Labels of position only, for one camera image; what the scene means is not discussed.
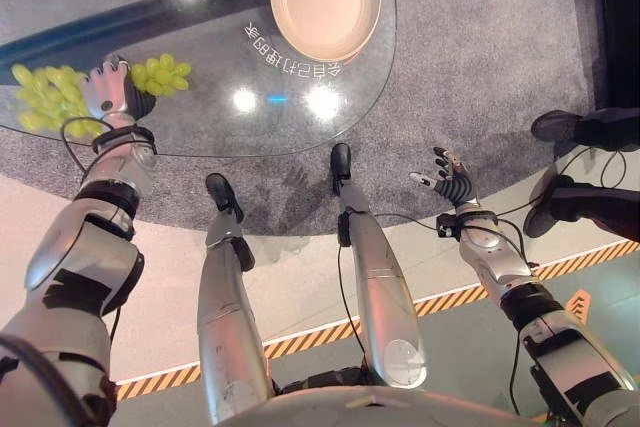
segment black shoe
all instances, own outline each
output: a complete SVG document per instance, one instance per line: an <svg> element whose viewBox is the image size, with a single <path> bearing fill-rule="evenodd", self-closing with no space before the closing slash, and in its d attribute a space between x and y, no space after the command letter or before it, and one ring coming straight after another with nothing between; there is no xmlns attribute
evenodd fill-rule
<svg viewBox="0 0 640 427"><path fill-rule="evenodd" d="M340 181L351 178L351 148L345 143L339 143L331 149L331 176L333 178L333 193L340 195Z"/></svg>
<svg viewBox="0 0 640 427"><path fill-rule="evenodd" d="M241 224L244 220L244 213L238 205L233 188L224 178L224 175L218 173L209 174L207 180L205 180L205 185L218 210L224 212L227 209L233 209L236 214L236 222Z"/></svg>
<svg viewBox="0 0 640 427"><path fill-rule="evenodd" d="M552 110L541 115L531 124L531 134L544 142L573 140L578 121L582 117L563 110Z"/></svg>
<svg viewBox="0 0 640 427"><path fill-rule="evenodd" d="M572 185L573 179L568 175L556 175L551 179L542 194L542 200L529 211L524 220L523 230L528 237L533 239L540 237L556 225L558 220L551 215L551 197L558 187L571 187Z"/></svg>

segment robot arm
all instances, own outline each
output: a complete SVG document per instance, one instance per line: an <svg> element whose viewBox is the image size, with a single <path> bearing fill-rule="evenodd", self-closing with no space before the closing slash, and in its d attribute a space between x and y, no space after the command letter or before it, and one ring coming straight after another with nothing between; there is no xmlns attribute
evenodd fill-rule
<svg viewBox="0 0 640 427"><path fill-rule="evenodd" d="M155 98L135 91L127 74L126 62L105 62L81 81L92 116L113 128L94 141L98 156L34 253L25 304L2 330L55 368L91 419L87 425L107 425L116 403L102 316L126 302L144 267L130 240L139 199L151 187L155 148L135 120ZM3 425L64 425L27 364L0 348Z"/></svg>
<svg viewBox="0 0 640 427"><path fill-rule="evenodd" d="M441 237L455 237L460 254L489 297L518 331L534 361L531 374L549 408L584 426L631 425L640 396L631 375L572 314L553 298L482 209L467 168L452 152L436 148L443 180L411 177L450 200L455 216L438 217Z"/></svg>

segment orange sign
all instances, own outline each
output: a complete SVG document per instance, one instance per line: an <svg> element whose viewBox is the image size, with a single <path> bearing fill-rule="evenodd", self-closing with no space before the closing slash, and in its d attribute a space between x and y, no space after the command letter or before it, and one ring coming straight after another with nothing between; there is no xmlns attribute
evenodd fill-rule
<svg viewBox="0 0 640 427"><path fill-rule="evenodd" d="M575 315L583 324L586 324L590 305L591 294L586 290L580 289L567 301L565 308Z"/></svg>

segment black trousers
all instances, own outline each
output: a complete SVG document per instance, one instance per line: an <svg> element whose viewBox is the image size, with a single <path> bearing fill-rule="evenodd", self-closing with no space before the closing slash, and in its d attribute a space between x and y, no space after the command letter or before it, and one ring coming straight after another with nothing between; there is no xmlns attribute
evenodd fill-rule
<svg viewBox="0 0 640 427"><path fill-rule="evenodd" d="M640 242L640 192L585 183L557 187L551 197L551 215L565 222L591 219L604 230Z"/></svg>
<svg viewBox="0 0 640 427"><path fill-rule="evenodd" d="M578 121L575 142L608 151L640 147L640 108L601 109Z"/></svg>

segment white floor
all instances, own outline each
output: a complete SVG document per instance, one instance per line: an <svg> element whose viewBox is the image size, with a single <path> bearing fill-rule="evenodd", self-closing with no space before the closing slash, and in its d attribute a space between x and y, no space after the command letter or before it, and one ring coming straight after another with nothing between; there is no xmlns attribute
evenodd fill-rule
<svg viewBox="0 0 640 427"><path fill-rule="evenodd" d="M629 171L620 186L640 189L640 152L625 154ZM587 153L567 171L576 180L599 183L609 154ZM559 162L559 168L566 164ZM612 161L605 183L621 173L620 158ZM496 212L522 205L544 172L483 199ZM435 195L425 190L424 195ZM0 176L0 325L24 301L25 266L66 200ZM507 216L522 224L527 210ZM427 219L434 225L433 218ZM135 243L146 258L145 272L124 306L112 352L112 378L121 380L197 360L195 313L205 233L136 221ZM413 297L444 292L476 282L458 256L454 240L438 239L416 224L385 229ZM334 235L315 237L247 238L256 268L245 284L263 339L298 332L345 317L338 290ZM560 223L552 234L528 239L530 260L548 262L619 240L592 222ZM345 291L357 311L353 261L342 256Z"/></svg>

